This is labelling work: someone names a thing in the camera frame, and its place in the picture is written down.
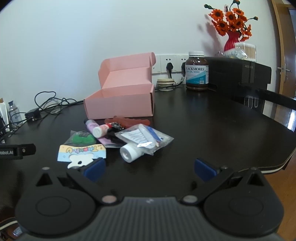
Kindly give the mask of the white small bottle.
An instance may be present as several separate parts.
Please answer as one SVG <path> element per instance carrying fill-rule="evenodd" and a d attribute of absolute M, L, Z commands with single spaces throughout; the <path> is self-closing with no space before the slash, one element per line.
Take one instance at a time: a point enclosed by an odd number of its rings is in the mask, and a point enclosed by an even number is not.
<path fill-rule="evenodd" d="M 151 154 L 155 147 L 156 144 L 153 142 L 127 143 L 120 148 L 120 155 L 127 163 L 131 163 L 145 154 Z"/>

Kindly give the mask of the clear bag with sachets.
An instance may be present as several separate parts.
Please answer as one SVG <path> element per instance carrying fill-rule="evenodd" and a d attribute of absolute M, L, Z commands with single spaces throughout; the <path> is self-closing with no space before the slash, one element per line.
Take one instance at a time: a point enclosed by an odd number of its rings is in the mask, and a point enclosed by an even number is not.
<path fill-rule="evenodd" d="M 173 137 L 143 124 L 121 130 L 115 133 L 115 136 L 126 144 L 131 144 L 136 151 L 148 155 L 153 155 L 174 140 Z"/>

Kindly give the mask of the green item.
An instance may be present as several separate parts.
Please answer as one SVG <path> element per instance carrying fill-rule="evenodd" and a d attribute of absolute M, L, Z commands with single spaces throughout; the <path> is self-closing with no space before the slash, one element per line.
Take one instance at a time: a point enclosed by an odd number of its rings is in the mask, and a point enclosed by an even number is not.
<path fill-rule="evenodd" d="M 74 146 L 74 147 L 84 147 L 90 146 L 97 143 L 97 140 L 93 135 L 86 131 L 71 131 L 70 137 L 64 143 L 65 145 Z"/>

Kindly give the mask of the red white small tube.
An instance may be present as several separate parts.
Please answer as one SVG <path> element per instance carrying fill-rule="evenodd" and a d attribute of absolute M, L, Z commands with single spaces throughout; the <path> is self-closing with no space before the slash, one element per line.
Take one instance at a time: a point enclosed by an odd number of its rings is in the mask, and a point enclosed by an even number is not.
<path fill-rule="evenodd" d="M 104 137 L 107 131 L 112 127 L 111 124 L 94 125 L 92 129 L 92 134 L 95 138 Z"/>

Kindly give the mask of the black power adapter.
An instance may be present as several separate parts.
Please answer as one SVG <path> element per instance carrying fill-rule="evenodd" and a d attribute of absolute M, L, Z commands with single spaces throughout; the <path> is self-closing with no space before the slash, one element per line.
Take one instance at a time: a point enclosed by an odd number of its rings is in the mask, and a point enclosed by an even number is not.
<path fill-rule="evenodd" d="M 37 121 L 41 118 L 41 112 L 39 108 L 31 109 L 25 113 L 25 118 L 27 121 Z"/>

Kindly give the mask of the purple cosmetic tube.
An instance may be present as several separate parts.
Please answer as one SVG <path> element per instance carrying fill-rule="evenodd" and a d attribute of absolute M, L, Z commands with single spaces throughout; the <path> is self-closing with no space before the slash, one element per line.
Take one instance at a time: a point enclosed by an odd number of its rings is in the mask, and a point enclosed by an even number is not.
<path fill-rule="evenodd" d="M 101 135 L 100 125 L 96 121 L 85 119 L 84 123 L 86 125 L 86 128 L 89 130 L 90 133 L 93 134 L 93 136 L 97 138 Z"/>

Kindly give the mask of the pink cardboard box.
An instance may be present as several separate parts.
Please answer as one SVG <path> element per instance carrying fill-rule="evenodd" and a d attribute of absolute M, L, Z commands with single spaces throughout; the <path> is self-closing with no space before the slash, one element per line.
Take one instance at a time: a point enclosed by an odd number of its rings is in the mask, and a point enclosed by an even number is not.
<path fill-rule="evenodd" d="M 101 89 L 84 99 L 86 116 L 102 120 L 154 115 L 153 52 L 102 61 L 98 71 Z"/>

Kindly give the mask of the black box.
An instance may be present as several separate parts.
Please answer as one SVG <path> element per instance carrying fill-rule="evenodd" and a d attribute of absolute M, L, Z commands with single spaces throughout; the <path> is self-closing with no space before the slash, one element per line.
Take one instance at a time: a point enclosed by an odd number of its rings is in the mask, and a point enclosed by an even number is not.
<path fill-rule="evenodd" d="M 227 57 L 206 57 L 209 64 L 209 88 L 230 89 L 236 86 L 267 89 L 271 68 L 256 62 Z"/>

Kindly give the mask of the brown supplement bottle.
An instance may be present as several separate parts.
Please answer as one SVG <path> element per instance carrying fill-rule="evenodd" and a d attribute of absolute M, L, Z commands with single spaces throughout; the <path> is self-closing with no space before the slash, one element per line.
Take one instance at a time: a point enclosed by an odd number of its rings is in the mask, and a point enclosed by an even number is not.
<path fill-rule="evenodd" d="M 191 90 L 205 90 L 209 84 L 209 64 L 204 52 L 190 51 L 185 62 L 186 87 Z"/>

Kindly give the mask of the black plug right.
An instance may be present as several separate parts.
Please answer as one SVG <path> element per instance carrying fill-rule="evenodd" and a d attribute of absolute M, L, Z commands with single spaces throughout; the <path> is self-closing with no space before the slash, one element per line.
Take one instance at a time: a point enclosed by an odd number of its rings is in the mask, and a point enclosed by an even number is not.
<path fill-rule="evenodd" d="M 186 63 L 183 62 L 183 63 L 182 63 L 182 66 L 181 66 L 181 73 L 182 73 L 182 76 L 183 76 L 183 77 L 186 76 L 186 70 L 185 70 L 185 68 L 186 68 Z"/>

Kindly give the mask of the black plug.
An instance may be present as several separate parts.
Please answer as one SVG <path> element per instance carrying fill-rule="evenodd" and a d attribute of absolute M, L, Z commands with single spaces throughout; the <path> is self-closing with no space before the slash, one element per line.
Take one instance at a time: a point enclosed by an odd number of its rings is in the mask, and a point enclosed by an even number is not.
<path fill-rule="evenodd" d="M 168 72 L 168 76 L 170 79 L 172 79 L 172 70 L 173 70 L 173 64 L 171 62 L 169 62 L 167 65 L 166 65 L 166 70 Z"/>
<path fill-rule="evenodd" d="M 185 68 L 186 68 L 186 63 L 183 62 L 183 63 L 182 63 L 182 66 L 181 66 L 181 73 L 182 73 L 182 76 L 183 76 L 183 77 L 186 76 L 186 70 L 185 70 Z"/>

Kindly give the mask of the black plug left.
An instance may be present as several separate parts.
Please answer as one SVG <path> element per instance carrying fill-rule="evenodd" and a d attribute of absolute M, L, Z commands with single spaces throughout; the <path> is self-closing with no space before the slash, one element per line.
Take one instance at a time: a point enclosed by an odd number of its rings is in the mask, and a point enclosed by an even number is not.
<path fill-rule="evenodd" d="M 170 79 L 172 79 L 172 70 L 173 70 L 173 64 L 171 62 L 169 62 L 167 65 L 166 65 L 166 70 L 168 72 L 168 76 Z"/>

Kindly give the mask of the plastic bag on box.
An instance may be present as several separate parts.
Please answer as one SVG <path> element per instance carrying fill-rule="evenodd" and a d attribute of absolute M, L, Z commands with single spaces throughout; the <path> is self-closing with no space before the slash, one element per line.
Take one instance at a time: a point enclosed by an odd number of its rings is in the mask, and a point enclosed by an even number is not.
<path fill-rule="evenodd" d="M 215 54 L 215 57 L 225 57 L 232 59 L 246 60 L 248 58 L 247 54 L 240 48 L 233 48 L 227 51 L 219 51 Z"/>

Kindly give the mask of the cotton swab container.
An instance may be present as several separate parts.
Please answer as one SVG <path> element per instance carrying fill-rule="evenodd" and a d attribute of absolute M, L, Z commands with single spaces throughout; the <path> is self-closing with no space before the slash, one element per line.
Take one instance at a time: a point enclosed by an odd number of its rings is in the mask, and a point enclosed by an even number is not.
<path fill-rule="evenodd" d="M 239 48 L 245 53 L 245 59 L 248 61 L 257 61 L 256 46 L 245 42 L 237 42 L 234 44 L 235 48 Z"/>

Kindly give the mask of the wooden door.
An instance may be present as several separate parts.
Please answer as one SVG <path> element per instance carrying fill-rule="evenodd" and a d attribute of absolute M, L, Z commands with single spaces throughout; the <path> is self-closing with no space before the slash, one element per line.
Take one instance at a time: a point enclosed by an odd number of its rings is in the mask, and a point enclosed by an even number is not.
<path fill-rule="evenodd" d="M 295 32 L 290 8 L 283 1 L 272 1 L 280 41 L 279 93 L 295 97 Z"/>

